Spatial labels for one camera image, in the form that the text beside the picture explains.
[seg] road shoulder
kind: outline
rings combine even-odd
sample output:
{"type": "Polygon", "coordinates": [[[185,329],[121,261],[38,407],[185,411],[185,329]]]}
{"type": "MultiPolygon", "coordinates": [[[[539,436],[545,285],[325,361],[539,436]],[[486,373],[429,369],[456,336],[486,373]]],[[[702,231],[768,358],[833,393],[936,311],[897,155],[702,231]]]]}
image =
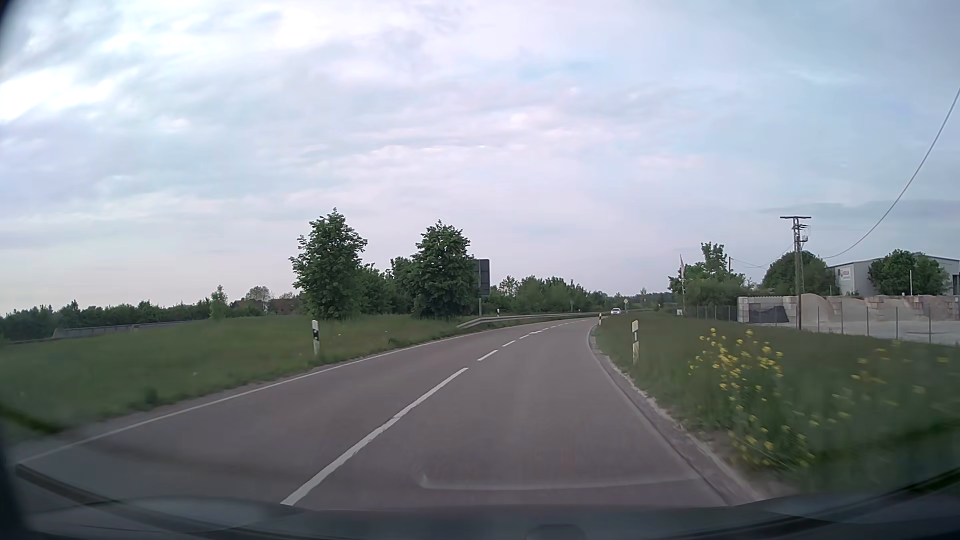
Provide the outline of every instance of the road shoulder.
{"type": "Polygon", "coordinates": [[[703,442],[696,439],[676,420],[670,417],[657,402],[645,392],[637,388],[634,383],[616,367],[612,360],[596,345],[593,329],[588,336],[588,344],[603,370],[611,378],[624,396],[636,407],[639,413],[647,419],[655,430],[666,440],[667,444],[686,463],[699,474],[723,500],[730,505],[752,503],[764,499],[751,484],[737,473],[722,458],[716,455],[703,442]]]}

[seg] treeline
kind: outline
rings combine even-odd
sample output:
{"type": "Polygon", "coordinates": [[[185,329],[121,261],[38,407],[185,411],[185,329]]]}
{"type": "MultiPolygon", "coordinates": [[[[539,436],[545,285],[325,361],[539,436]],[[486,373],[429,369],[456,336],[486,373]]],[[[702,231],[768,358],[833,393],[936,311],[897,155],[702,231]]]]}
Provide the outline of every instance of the treeline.
{"type": "MultiPolygon", "coordinates": [[[[417,251],[396,257],[390,268],[363,264],[367,240],[334,209],[310,222],[301,236],[300,252],[291,258],[303,308],[319,318],[345,318],[359,313],[399,313],[416,317],[456,317],[476,314],[479,306],[477,259],[470,241],[441,221],[421,234],[417,251]]],[[[622,306],[617,295],[587,291],[562,278],[535,276],[518,281],[507,277],[491,287],[485,312],[507,313],[595,311],[622,306]]]]}
{"type": "Polygon", "coordinates": [[[21,339],[41,339],[53,335],[57,328],[104,327],[114,325],[135,325],[171,321],[205,319],[210,316],[210,300],[204,298],[196,304],[177,304],[160,307],[150,301],[133,306],[90,306],[80,309],[74,300],[60,309],[53,306],[39,306],[30,309],[14,310],[0,317],[0,337],[17,341],[21,339]]]}
{"type": "MultiPolygon", "coordinates": [[[[227,306],[227,295],[223,287],[217,287],[210,297],[203,298],[196,304],[180,303],[175,306],[162,307],[144,300],[136,306],[120,304],[119,306],[89,306],[80,309],[74,300],[60,309],[53,306],[37,306],[30,309],[14,310],[4,317],[0,317],[0,340],[19,341],[23,339],[42,339],[53,335],[54,330],[108,327],[118,325],[140,325],[144,323],[169,323],[174,321],[195,321],[217,317],[253,317],[268,312],[267,302],[271,299],[266,287],[258,286],[244,297],[247,302],[237,307],[227,306]],[[266,291],[265,298],[254,297],[255,291],[266,291]]],[[[281,298],[292,298],[287,293],[281,298]]]]}
{"type": "Polygon", "coordinates": [[[512,314],[562,313],[568,311],[602,311],[623,307],[624,297],[609,296],[603,291],[587,291],[573,280],[551,277],[541,279],[528,276],[518,281],[507,276],[499,285],[491,287],[485,305],[491,311],[512,314]]]}
{"type": "MultiPolygon", "coordinates": [[[[462,230],[438,221],[421,234],[415,253],[392,258],[390,268],[380,270],[362,262],[360,254],[367,239],[350,227],[337,209],[311,221],[310,227],[309,235],[299,238],[298,254],[290,258],[296,276],[293,285],[300,294],[279,297],[296,298],[298,312],[319,319],[383,313],[448,318],[477,313],[477,259],[468,252],[470,242],[462,230]]],[[[643,307],[647,301],[657,301],[648,296],[609,296],[557,277],[529,276],[518,281],[508,276],[491,287],[491,296],[484,299],[484,313],[498,308],[512,314],[597,311],[623,307],[625,299],[631,307],[643,307]]],[[[223,287],[218,286],[208,298],[192,305],[160,307],[143,301],[136,306],[80,309],[75,301],[58,310],[33,307],[0,318],[0,338],[40,339],[50,337],[56,328],[262,315],[269,312],[272,299],[267,287],[257,286],[242,302],[231,306],[223,287]]]]}

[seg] grass verge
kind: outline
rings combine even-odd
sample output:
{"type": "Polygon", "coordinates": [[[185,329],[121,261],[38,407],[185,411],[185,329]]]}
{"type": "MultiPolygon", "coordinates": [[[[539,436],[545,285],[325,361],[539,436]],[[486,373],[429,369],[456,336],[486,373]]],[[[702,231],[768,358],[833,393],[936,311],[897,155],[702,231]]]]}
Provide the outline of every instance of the grass verge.
{"type": "Polygon", "coordinates": [[[605,319],[596,341],[689,429],[719,432],[742,468],[801,490],[899,486],[960,460],[954,347],[660,313],[605,319]]]}
{"type": "Polygon", "coordinates": [[[309,317],[288,315],[0,348],[0,418],[16,441],[313,367],[445,337],[529,324],[365,316],[320,324],[313,356],[309,317]]]}

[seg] road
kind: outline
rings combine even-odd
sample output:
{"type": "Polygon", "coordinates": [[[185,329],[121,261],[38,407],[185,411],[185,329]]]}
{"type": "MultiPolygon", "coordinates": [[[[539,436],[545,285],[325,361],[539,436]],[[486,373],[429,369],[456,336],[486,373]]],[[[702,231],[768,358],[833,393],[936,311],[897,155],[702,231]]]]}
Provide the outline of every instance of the road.
{"type": "MultiPolygon", "coordinates": [[[[594,324],[485,331],[327,366],[118,419],[16,458],[116,499],[724,504],[616,386],[590,350],[594,324]]],[[[28,508],[55,504],[21,483],[28,508]]]]}

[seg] green tree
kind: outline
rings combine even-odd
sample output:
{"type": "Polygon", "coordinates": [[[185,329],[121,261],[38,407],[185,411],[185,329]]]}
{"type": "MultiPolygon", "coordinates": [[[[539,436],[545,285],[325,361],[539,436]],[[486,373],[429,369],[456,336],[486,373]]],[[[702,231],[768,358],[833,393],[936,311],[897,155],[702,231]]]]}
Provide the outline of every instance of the green tree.
{"type": "Polygon", "coordinates": [[[251,287],[251,289],[247,291],[247,296],[243,297],[244,300],[258,302],[264,307],[273,300],[273,298],[273,293],[270,292],[270,289],[267,288],[266,285],[251,287]]]}
{"type": "Polygon", "coordinates": [[[502,282],[500,282],[500,285],[497,286],[497,288],[500,289],[500,292],[502,292],[504,296],[508,297],[515,297],[516,290],[519,289],[519,287],[520,282],[518,282],[513,276],[507,276],[502,282]]]}
{"type": "Polygon", "coordinates": [[[394,282],[390,276],[373,266],[364,264],[358,281],[358,308],[361,313],[380,314],[393,312],[394,282]]]}
{"type": "Polygon", "coordinates": [[[414,307],[413,262],[407,257],[391,258],[387,276],[393,282],[394,313],[410,313],[414,307]]]}
{"type": "Polygon", "coordinates": [[[462,230],[437,221],[427,227],[411,257],[410,292],[418,317],[454,317],[470,313],[478,294],[476,259],[462,230]]]}
{"type": "Polygon", "coordinates": [[[912,254],[905,250],[894,250],[875,260],[867,275],[880,294],[899,296],[910,294],[911,271],[914,294],[943,294],[948,288],[949,275],[939,262],[922,253],[912,254]]]}
{"type": "MultiPolygon", "coordinates": [[[[804,263],[804,292],[828,296],[837,291],[836,276],[823,259],[808,251],[801,252],[804,263]]],[[[797,295],[796,255],[787,252],[770,264],[761,287],[777,296],[797,295]]]]}
{"type": "Polygon", "coordinates": [[[736,303],[747,278],[731,272],[723,244],[704,242],[700,245],[704,259],[684,265],[684,276],[669,276],[674,295],[686,292],[688,306],[724,306],[736,303]]]}
{"type": "Polygon", "coordinates": [[[221,321],[227,317],[228,309],[227,293],[224,292],[224,286],[217,285],[217,290],[210,293],[210,318],[221,321]]]}
{"type": "Polygon", "coordinates": [[[300,253],[290,257],[294,287],[301,302],[318,319],[344,319],[357,312],[360,254],[367,240],[347,225],[346,217],[333,209],[310,222],[310,235],[298,238],[300,253]]]}

